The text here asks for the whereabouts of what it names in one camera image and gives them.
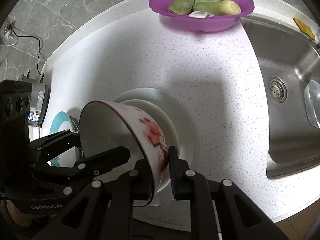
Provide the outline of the person right hand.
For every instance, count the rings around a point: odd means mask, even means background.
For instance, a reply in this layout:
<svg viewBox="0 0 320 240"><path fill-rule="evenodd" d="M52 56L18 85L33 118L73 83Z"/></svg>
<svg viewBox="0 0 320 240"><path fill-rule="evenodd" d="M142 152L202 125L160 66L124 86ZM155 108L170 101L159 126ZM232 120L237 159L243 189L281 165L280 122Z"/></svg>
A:
<svg viewBox="0 0 320 240"><path fill-rule="evenodd" d="M40 219L43 217L54 218L55 215L29 215L22 213L10 200L6 201L7 210L12 218L12 220L19 226L30 226L35 219Z"/></svg>

